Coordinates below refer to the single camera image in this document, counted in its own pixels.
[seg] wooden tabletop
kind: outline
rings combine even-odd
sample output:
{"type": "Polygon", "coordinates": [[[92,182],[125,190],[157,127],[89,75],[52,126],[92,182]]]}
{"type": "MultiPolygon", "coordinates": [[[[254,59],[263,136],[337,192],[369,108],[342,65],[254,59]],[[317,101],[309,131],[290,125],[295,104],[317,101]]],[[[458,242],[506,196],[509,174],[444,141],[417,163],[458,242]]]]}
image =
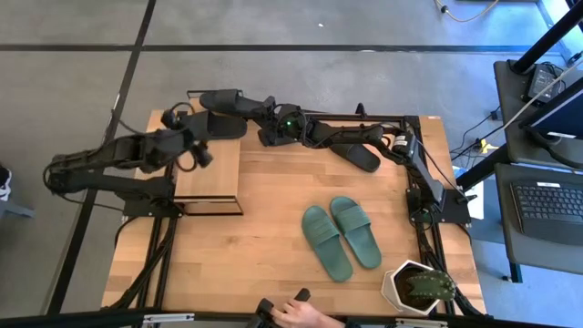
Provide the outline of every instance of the wooden tabletop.
{"type": "MultiPolygon", "coordinates": [[[[425,146],[455,183],[441,119],[421,117],[421,126],[425,146]]],[[[250,123],[240,141],[238,195],[245,215],[179,220],[163,308],[253,313],[261,298],[281,307],[305,287],[312,293],[310,302],[324,313],[396,315],[380,294],[384,273],[407,259],[419,261],[414,228],[407,220],[404,167],[382,159],[381,167],[371,174],[328,149],[307,149],[300,144],[265,148],[257,129],[250,123]],[[301,228],[307,208],[320,205],[329,209],[336,196],[348,196],[361,204],[383,255],[380,267],[366,270],[343,240],[354,270],[353,277],[343,283],[333,282],[326,274],[301,228]]],[[[433,165],[429,169],[447,186],[433,165]]],[[[103,305],[116,301],[141,270],[152,222],[141,218],[121,232],[103,305]]],[[[441,224],[440,229],[449,273],[470,302],[484,312],[467,236],[455,225],[441,224]]],[[[152,302],[151,294],[147,304],[152,302]]]]}

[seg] shoe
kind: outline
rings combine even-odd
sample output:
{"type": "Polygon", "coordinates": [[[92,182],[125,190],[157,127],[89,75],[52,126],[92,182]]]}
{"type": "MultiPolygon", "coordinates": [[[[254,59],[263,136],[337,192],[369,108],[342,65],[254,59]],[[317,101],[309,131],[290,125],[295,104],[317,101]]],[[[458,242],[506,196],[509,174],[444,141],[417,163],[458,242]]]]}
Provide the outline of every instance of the shoe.
{"type": "Polygon", "coordinates": [[[10,180],[12,179],[12,172],[10,169],[0,166],[0,177],[4,178],[4,181],[0,180],[0,200],[8,201],[10,196],[10,180]]]}

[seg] white pot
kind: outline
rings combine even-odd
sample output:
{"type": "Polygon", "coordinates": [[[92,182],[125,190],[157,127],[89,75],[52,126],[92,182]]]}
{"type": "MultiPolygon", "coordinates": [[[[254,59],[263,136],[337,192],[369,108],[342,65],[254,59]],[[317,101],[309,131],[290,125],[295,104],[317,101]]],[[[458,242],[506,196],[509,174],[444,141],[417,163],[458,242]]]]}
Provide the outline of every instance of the white pot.
{"type": "Polygon", "coordinates": [[[407,313],[407,314],[427,315],[431,312],[431,310],[433,310],[435,308],[435,306],[439,303],[439,300],[435,300],[435,302],[433,302],[431,304],[431,306],[429,306],[426,310],[420,311],[418,309],[415,309],[414,307],[403,304],[401,302],[401,299],[399,298],[399,293],[397,292],[397,288],[396,288],[396,285],[394,283],[394,277],[407,264],[414,264],[414,265],[416,265],[420,268],[423,268],[427,271],[433,270],[433,268],[430,268],[430,267],[423,265],[421,263],[417,263],[416,261],[407,260],[403,264],[401,264],[401,266],[399,268],[397,268],[396,270],[392,270],[392,271],[384,273],[383,286],[381,286],[381,294],[383,295],[383,297],[387,301],[389,301],[390,304],[392,304],[394,306],[395,309],[397,309],[398,312],[407,313]]]}

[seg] green slide sandal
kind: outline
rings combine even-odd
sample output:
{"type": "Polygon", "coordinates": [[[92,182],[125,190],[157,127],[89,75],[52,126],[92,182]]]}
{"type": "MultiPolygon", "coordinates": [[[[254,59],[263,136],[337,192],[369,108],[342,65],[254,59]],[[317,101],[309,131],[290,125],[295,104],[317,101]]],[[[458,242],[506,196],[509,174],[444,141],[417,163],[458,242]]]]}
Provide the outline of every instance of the green slide sandal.
{"type": "Polygon", "coordinates": [[[303,213],[302,230],[330,277],[335,282],[347,281],[353,275],[353,266],[340,243],[340,232],[326,211],[320,206],[307,209],[303,213]]]}
{"type": "Polygon", "coordinates": [[[367,269],[381,265],[381,251],[363,208],[347,197],[336,197],[330,203],[330,212],[361,265],[367,269]]]}

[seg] cactus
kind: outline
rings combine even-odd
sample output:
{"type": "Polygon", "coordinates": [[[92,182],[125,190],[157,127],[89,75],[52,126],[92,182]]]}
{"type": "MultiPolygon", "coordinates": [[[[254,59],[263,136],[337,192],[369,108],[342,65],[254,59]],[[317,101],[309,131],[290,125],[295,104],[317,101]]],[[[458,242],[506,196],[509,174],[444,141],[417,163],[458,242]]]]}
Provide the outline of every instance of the cactus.
{"type": "Polygon", "coordinates": [[[445,272],[419,272],[406,281],[413,287],[410,296],[444,301],[451,301],[455,297],[455,282],[445,272]]]}

